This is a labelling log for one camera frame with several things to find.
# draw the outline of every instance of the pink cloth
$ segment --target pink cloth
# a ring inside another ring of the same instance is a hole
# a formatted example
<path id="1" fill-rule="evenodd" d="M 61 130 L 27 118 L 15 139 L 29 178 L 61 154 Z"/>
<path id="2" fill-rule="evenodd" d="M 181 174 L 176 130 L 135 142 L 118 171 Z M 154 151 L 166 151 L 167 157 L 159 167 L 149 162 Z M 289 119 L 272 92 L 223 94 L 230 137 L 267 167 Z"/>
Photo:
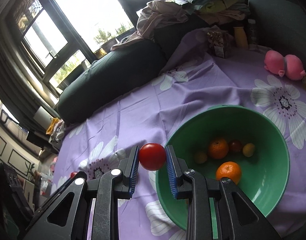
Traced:
<path id="1" fill-rule="evenodd" d="M 142 39 L 152 39 L 154 29 L 186 22 L 187 20 L 186 11 L 182 9 L 181 5 L 163 0 L 148 2 L 147 6 L 141 11 L 136 26 L 137 31 L 124 43 L 114 45 L 111 50 L 129 46 Z"/>

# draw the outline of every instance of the blanket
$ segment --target blanket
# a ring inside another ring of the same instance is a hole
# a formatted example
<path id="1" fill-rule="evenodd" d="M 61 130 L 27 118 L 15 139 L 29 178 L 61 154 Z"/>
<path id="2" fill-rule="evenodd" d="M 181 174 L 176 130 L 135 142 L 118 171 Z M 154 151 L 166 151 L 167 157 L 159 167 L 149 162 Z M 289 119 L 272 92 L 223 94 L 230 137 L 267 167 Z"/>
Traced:
<path id="1" fill-rule="evenodd" d="M 266 71 L 263 54 L 234 49 L 223 59 L 207 54 L 205 44 L 203 29 L 186 34 L 159 77 L 72 127 L 58 156 L 52 191 L 72 171 L 101 177 L 133 145 L 165 145 L 180 125 L 211 106 L 242 105 L 264 114 L 285 137 L 289 181 L 268 219 L 281 236 L 300 228 L 306 217 L 306 90 L 301 82 Z M 153 171 L 140 166 L 133 198 L 119 200 L 118 206 L 121 240 L 185 239 L 160 204 Z"/>

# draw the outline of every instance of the dark green pillow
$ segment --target dark green pillow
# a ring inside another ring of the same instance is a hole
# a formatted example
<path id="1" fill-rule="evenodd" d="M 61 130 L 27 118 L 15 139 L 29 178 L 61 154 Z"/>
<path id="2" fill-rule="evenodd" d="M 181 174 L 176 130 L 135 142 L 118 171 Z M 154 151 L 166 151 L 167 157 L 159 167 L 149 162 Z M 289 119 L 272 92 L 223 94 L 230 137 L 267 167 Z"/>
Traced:
<path id="1" fill-rule="evenodd" d="M 83 122 L 101 106 L 157 77 L 165 64 L 159 46 L 151 40 L 116 49 L 63 91 L 58 112 L 66 123 Z"/>
<path id="2" fill-rule="evenodd" d="M 209 27 L 209 25 L 200 17 L 195 14 L 188 15 L 188 20 L 184 23 L 155 29 L 154 41 L 161 47 L 165 57 L 169 59 L 186 33 L 206 27 Z"/>

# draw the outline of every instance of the dark bottle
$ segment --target dark bottle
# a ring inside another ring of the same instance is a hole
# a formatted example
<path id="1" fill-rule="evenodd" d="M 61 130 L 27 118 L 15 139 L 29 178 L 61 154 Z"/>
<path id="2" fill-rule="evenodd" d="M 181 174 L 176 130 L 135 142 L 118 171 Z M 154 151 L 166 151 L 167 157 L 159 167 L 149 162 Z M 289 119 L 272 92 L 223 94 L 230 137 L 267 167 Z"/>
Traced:
<path id="1" fill-rule="evenodd" d="M 258 44 L 258 36 L 256 29 L 256 22 L 253 19 L 248 19 L 248 44 Z"/>

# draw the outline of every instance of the bed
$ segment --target bed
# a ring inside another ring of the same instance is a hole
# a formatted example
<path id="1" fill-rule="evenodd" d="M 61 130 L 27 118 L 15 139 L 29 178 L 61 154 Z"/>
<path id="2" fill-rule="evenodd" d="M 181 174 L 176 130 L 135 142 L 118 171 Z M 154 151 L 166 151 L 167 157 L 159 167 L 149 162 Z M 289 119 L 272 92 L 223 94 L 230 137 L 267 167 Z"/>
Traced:
<path id="1" fill-rule="evenodd" d="M 268 219 L 281 236 L 300 228 L 306 217 L 306 91 L 301 82 L 266 71 L 259 52 L 235 48 L 231 57 L 222 59 L 207 54 L 204 41 L 203 29 L 186 34 L 159 77 L 69 128 L 52 191 L 73 171 L 83 170 L 89 179 L 102 176 L 117 167 L 133 145 L 164 145 L 180 125 L 211 106 L 242 105 L 267 116 L 285 137 L 290 177 Z M 121 240 L 185 239 L 185 232 L 161 207 L 155 172 L 140 166 L 133 198 L 119 200 L 118 206 Z"/>

